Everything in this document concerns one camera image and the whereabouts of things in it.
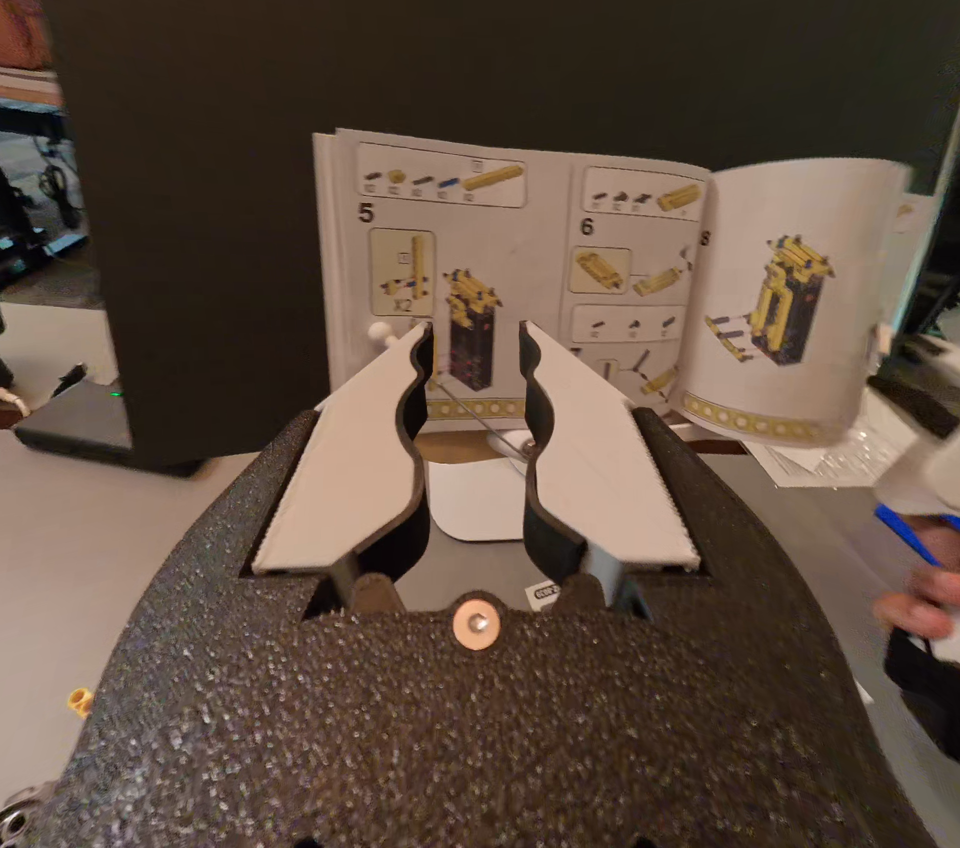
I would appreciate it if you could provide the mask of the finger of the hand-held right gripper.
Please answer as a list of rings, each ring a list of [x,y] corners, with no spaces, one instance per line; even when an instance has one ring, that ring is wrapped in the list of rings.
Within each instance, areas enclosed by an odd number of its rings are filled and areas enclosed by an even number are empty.
[[[915,430],[905,450],[872,488],[898,514],[959,516],[959,429],[945,438]]]
[[[876,330],[880,362],[875,382],[958,383],[959,348],[940,337],[897,333],[881,323]]]

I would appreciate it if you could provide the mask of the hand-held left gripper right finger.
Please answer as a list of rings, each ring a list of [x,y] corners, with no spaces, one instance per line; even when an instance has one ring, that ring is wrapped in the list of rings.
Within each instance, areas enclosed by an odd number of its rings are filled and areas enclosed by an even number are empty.
[[[630,399],[545,329],[519,326],[526,383],[522,540],[559,588],[596,590],[601,607],[667,620],[658,596],[703,567]]]

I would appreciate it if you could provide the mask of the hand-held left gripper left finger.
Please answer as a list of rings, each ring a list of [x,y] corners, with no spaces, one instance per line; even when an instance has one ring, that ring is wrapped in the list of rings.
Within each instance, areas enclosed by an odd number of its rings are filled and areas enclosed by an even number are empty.
[[[369,574],[392,583],[426,553],[431,517],[414,444],[428,419],[434,334],[418,323],[317,412],[253,555],[258,576],[318,575],[349,604]]]

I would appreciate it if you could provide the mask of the instruction booklet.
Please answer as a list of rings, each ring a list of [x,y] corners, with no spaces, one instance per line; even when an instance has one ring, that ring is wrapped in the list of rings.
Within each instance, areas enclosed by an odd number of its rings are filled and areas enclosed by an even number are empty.
[[[434,427],[519,423],[532,322],[635,407],[828,446],[873,371],[912,170],[686,163],[337,130],[314,136],[330,385],[420,323]]]

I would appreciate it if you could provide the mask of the person's right hand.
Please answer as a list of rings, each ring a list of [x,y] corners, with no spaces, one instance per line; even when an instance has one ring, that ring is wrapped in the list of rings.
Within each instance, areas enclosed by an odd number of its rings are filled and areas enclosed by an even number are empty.
[[[873,616],[890,630],[931,641],[954,634],[959,608],[959,574],[923,566],[912,573],[906,590],[889,592],[872,605]]]

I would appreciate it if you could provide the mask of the printed paper sheets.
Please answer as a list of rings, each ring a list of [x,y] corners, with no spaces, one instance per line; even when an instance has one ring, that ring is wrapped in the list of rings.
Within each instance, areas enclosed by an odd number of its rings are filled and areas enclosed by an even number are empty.
[[[845,437],[819,448],[746,444],[781,488],[870,489],[916,442],[917,432],[872,389]]]

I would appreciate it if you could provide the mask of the black charging case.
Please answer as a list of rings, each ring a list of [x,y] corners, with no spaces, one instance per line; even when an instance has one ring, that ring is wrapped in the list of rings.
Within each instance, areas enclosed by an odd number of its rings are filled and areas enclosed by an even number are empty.
[[[30,449],[84,461],[136,468],[126,404],[116,384],[82,379],[31,411],[12,432]]]

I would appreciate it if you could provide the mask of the black backboard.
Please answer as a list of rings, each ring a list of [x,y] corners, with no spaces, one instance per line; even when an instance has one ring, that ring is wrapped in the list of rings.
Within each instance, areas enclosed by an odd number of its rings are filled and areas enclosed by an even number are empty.
[[[912,166],[958,0],[41,0],[134,446],[258,450],[330,389],[312,135]]]

